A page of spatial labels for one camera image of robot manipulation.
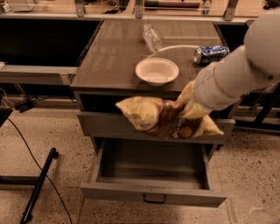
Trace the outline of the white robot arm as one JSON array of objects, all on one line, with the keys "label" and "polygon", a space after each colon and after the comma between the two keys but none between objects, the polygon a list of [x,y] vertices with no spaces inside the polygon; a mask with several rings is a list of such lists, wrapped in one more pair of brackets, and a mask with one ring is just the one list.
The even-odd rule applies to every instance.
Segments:
[{"label": "white robot arm", "polygon": [[279,78],[280,14],[273,12],[260,16],[249,26],[242,45],[200,70],[193,98],[205,111],[219,111]]}]

